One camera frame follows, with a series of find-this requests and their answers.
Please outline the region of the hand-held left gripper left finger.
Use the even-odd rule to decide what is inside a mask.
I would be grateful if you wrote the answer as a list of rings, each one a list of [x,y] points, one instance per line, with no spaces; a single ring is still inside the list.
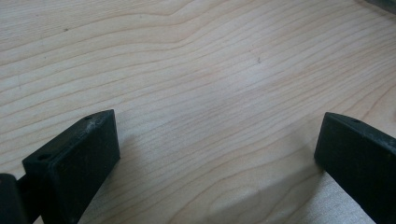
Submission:
[[[74,123],[22,161],[28,220],[77,224],[119,159],[112,109]]]

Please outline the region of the clear plastic box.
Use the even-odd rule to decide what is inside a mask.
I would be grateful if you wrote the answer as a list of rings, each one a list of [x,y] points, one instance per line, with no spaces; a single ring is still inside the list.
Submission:
[[[362,0],[370,9],[396,15],[396,0]]]

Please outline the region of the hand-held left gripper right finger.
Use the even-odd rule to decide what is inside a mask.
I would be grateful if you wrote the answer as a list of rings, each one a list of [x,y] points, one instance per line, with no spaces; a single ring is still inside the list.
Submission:
[[[376,224],[396,224],[396,138],[327,112],[314,158]]]

